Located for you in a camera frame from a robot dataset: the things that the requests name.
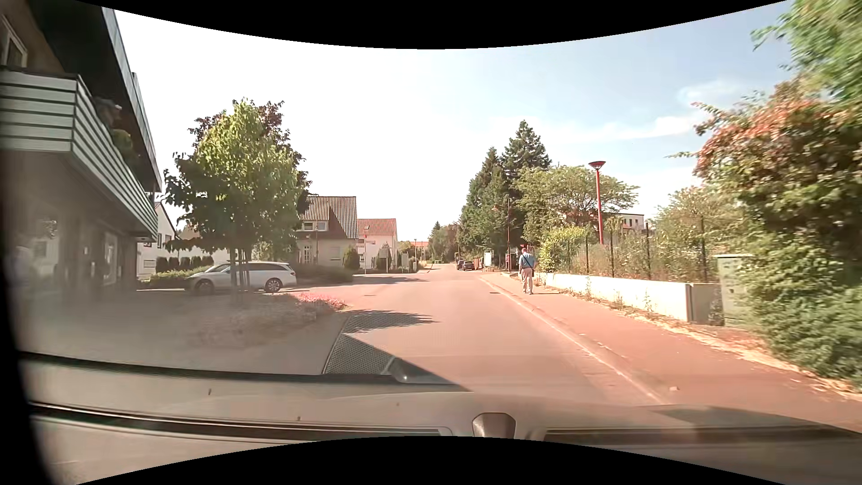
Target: low wall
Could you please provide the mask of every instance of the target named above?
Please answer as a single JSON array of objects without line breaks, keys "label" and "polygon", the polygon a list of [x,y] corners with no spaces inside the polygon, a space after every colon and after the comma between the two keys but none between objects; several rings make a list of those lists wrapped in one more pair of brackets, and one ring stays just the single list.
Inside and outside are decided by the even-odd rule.
[{"label": "low wall", "polygon": [[570,290],[685,322],[709,323],[721,302],[721,285],[629,280],[584,274],[539,273],[549,287]]}]

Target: tiled roof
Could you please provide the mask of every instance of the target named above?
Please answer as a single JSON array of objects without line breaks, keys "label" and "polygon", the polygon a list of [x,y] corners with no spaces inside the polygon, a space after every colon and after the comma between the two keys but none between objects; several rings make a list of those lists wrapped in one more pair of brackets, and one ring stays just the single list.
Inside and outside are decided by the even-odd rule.
[{"label": "tiled roof", "polygon": [[356,219],[360,234],[372,236],[395,236],[397,227],[395,219]]},{"label": "tiled roof", "polygon": [[338,220],[348,239],[359,239],[359,232],[356,229],[356,196],[309,195],[309,209],[300,218],[303,221],[328,221],[330,212],[335,214],[335,219]]}]

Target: elderly man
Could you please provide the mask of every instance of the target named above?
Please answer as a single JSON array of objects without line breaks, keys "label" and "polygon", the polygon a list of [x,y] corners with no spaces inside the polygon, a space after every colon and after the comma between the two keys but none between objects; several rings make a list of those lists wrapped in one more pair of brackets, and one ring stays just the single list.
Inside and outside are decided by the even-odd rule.
[{"label": "elderly man", "polygon": [[518,258],[518,267],[521,269],[521,280],[524,285],[524,293],[533,294],[533,271],[536,259],[527,252],[527,247],[521,249],[521,257]]}]

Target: gray electrical cabinet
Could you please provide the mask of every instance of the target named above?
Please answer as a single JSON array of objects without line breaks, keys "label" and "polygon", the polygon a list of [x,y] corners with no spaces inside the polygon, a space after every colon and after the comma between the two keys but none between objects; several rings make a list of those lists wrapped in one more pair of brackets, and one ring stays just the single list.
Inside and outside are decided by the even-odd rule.
[{"label": "gray electrical cabinet", "polygon": [[741,297],[746,289],[739,280],[738,270],[742,262],[752,255],[716,255],[718,260],[718,279],[721,283],[721,306],[724,318],[729,324],[741,323],[745,309]]}]

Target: parked car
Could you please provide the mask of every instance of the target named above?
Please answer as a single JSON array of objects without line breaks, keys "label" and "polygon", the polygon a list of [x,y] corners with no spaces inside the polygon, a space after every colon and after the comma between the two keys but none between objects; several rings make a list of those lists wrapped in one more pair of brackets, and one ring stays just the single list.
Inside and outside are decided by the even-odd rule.
[{"label": "parked car", "polygon": [[[283,287],[296,286],[297,272],[286,262],[252,261],[248,263],[248,279],[253,290],[276,293]],[[195,294],[230,289],[230,264],[216,264],[203,273],[189,276],[185,289]]]}]

